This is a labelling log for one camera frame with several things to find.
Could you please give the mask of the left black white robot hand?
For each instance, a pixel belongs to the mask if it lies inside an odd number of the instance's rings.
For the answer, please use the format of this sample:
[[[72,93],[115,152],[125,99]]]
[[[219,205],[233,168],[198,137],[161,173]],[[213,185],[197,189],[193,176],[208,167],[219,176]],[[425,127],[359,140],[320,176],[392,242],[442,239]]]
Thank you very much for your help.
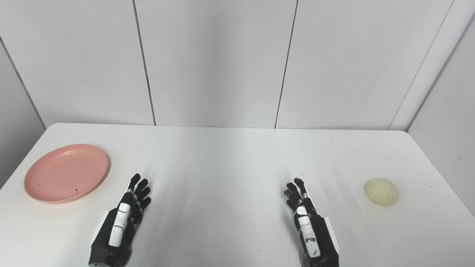
[[[91,244],[90,267],[125,267],[132,256],[132,242],[152,199],[149,181],[134,174],[115,208],[101,218]]]

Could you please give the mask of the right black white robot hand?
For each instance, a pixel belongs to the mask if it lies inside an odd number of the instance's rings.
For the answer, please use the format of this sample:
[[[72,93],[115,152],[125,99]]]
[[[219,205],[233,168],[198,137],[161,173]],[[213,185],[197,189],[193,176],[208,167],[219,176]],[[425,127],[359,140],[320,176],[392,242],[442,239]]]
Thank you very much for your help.
[[[302,243],[304,267],[339,267],[339,244],[330,218],[321,216],[299,177],[286,184],[284,195]]]

